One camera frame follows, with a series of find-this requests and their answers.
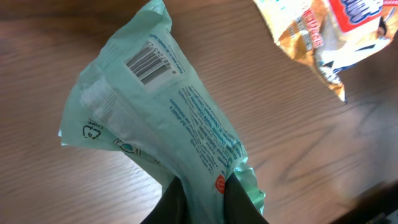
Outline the green wet wipes pack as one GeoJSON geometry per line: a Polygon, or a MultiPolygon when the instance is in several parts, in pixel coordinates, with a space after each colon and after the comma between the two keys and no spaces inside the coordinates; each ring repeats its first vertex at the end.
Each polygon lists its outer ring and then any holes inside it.
{"type": "Polygon", "coordinates": [[[225,223],[235,174],[263,216],[265,194],[228,118],[171,35],[162,1],[150,1],[107,41],[65,104],[62,145],[121,151],[165,192],[182,183],[188,223],[225,223]]]}

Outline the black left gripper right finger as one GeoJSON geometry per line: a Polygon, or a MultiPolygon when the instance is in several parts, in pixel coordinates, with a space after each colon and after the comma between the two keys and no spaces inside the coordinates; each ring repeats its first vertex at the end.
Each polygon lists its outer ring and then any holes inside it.
{"type": "Polygon", "coordinates": [[[269,224],[256,210],[235,174],[226,181],[224,220],[226,224],[269,224]]]}

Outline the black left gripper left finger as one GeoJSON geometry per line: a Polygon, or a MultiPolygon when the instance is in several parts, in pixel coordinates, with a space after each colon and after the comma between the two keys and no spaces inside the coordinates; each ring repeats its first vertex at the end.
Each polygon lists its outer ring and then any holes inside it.
{"type": "Polygon", "coordinates": [[[187,199],[178,177],[174,177],[155,208],[141,224],[186,224],[187,199]]]}

